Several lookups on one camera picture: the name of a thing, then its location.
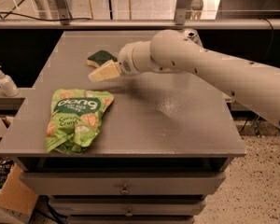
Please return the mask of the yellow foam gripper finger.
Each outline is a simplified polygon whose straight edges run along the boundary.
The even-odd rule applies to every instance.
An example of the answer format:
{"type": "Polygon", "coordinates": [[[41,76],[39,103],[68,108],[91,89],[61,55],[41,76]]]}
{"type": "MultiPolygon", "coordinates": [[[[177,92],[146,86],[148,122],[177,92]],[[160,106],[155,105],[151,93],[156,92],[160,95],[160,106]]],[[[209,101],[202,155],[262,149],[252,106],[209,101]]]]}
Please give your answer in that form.
{"type": "Polygon", "coordinates": [[[112,60],[106,61],[99,68],[89,73],[88,78],[92,82],[99,82],[119,77],[121,70],[119,64],[112,60]]]}

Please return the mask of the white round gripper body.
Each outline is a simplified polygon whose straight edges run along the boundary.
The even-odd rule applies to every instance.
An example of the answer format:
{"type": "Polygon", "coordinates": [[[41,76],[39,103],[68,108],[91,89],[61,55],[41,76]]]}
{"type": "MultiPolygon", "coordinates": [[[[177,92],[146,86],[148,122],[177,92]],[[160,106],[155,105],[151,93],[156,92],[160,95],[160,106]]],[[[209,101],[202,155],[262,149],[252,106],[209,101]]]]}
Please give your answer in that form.
{"type": "Polygon", "coordinates": [[[119,68],[125,75],[145,72],[159,73],[161,67],[150,56],[150,42],[140,41],[126,44],[118,56],[119,68]]]}

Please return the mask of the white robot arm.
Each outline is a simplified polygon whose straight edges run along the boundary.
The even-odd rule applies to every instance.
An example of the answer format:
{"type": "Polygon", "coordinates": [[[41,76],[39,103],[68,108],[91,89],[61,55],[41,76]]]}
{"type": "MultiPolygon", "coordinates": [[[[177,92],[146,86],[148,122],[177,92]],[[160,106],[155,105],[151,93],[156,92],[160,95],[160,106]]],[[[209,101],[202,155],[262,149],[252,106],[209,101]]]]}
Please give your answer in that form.
{"type": "Polygon", "coordinates": [[[189,72],[280,129],[280,68],[206,49],[190,32],[163,30],[149,41],[127,44],[115,62],[98,66],[89,80],[189,72]]]}

